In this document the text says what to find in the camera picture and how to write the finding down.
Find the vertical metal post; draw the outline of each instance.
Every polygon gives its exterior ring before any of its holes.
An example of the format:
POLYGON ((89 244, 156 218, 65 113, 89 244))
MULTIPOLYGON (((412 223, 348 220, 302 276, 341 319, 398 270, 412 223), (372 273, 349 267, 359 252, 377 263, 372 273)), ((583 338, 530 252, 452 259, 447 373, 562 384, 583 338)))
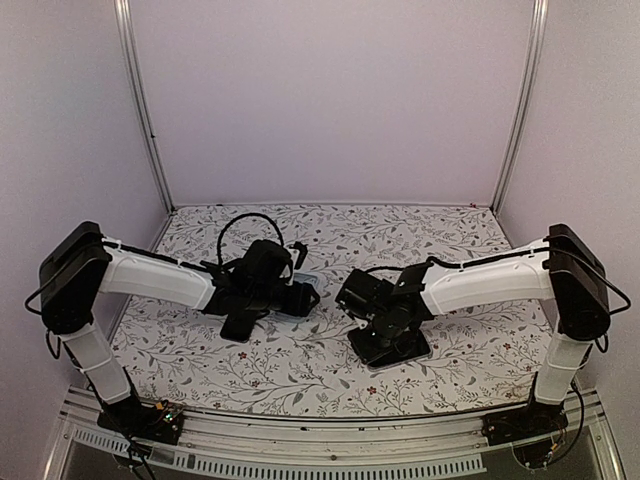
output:
POLYGON ((151 172, 153 173, 153 178, 165 210, 167 213, 172 213, 175 210, 175 205, 171 198, 171 192, 169 191, 169 184, 167 183, 167 177, 165 176, 162 162, 160 161, 160 153, 156 143, 156 136, 153 132, 151 117, 149 115, 144 89, 142 88, 142 75, 140 74, 140 65, 138 63, 138 55, 136 53, 136 43, 133 36, 129 0, 115 0, 115 7, 125 66, 129 75, 133 100, 138 112, 138 120, 140 121, 140 128, 142 128, 142 134, 145 140, 147 154, 149 156, 151 172))
POLYGON ((538 71, 538 63, 542 53, 542 44, 544 40, 544 29, 547 20, 547 0, 535 0, 533 5, 533 18, 531 20, 531 32, 529 35, 529 47, 527 50, 527 61, 525 64, 522 84, 520 86, 520 96, 518 98, 518 107, 516 110, 513 125, 511 126, 511 134, 509 135, 509 143, 505 154, 498 184, 493 194, 491 202, 491 210, 498 217, 504 205, 504 201, 509 188, 509 181, 513 174, 513 169, 520 149, 522 134, 524 132, 527 111, 531 102, 531 94, 538 71))

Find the white wall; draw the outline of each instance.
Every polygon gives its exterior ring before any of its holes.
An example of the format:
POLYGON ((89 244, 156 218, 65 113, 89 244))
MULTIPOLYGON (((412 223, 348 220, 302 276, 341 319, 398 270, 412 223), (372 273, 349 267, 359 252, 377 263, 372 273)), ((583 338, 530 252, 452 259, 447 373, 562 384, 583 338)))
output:
MULTIPOLYGON (((551 2, 533 105, 502 223, 516 243, 565 222, 640 302, 640 3, 551 2)), ((616 316, 591 376, 627 476, 640 478, 638 310, 616 316)))
POLYGON ((178 204, 488 204, 532 0, 133 0, 178 204))
POLYGON ((22 480, 42 475, 71 377, 22 307, 40 262, 85 219, 147 246, 163 212, 112 2, 0 2, 0 65, 0 477, 22 480))

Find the perforated metal strip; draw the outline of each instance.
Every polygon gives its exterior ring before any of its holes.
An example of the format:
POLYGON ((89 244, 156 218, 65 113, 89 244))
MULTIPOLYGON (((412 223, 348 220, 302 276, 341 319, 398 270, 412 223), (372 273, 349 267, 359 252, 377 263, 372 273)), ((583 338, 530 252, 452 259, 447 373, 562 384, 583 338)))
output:
MULTIPOLYGON (((97 448, 119 456, 127 456, 128 443, 122 438, 90 428, 77 426, 74 440, 78 443, 97 448)), ((482 457, 466 455, 449 460, 435 460, 404 465, 371 467, 333 467, 333 466, 295 466, 270 465, 236 460, 222 460, 181 451, 166 455, 163 451, 149 463, 198 473, 219 479, 233 480, 405 480, 455 478, 474 473, 486 472, 482 457)))

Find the robotic arm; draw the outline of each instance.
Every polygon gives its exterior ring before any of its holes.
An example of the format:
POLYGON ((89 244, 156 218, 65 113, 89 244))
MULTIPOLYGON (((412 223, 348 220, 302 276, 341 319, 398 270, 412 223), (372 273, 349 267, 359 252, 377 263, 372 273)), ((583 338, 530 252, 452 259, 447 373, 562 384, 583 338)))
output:
POLYGON ((296 243, 287 249, 256 240, 244 257, 225 265, 193 265, 122 245, 84 222, 40 267, 41 295, 48 331, 57 335, 76 366, 89 379, 103 409, 98 424, 127 437, 176 444, 183 418, 167 401, 142 405, 126 371, 93 322, 100 293, 127 293, 180 303, 206 314, 226 315, 225 339, 246 342, 255 321, 269 311, 304 317, 318 304, 313 286, 296 282, 306 256, 296 243))
POLYGON ((354 270, 336 297, 359 323, 348 336, 370 368, 430 356, 420 324, 434 315, 521 299, 555 299, 560 318, 528 404, 484 417, 491 445, 565 428, 569 386, 609 328, 604 267, 569 227, 554 225, 542 240, 465 263, 429 257, 403 269, 395 285, 354 270))

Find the floral tablecloth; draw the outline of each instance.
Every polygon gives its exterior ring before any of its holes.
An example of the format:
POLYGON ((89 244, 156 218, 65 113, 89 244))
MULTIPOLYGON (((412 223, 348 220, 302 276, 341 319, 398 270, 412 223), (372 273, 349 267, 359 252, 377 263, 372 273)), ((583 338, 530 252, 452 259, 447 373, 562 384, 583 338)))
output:
MULTIPOLYGON (((346 337, 352 321, 334 297, 354 267, 410 265, 427 255, 464 260, 509 249, 488 209, 259 205, 178 210, 158 252, 215 262, 222 227, 245 212, 271 216, 287 243, 309 247, 303 270, 322 301, 300 324, 258 321, 249 343, 220 338, 223 319, 134 297, 113 346, 143 396, 195 407, 313 417, 462 411, 526 400, 550 339, 537 302, 486 305, 425 322, 431 359, 371 372, 346 337)), ((225 261, 270 226, 244 219, 225 236, 225 261)))

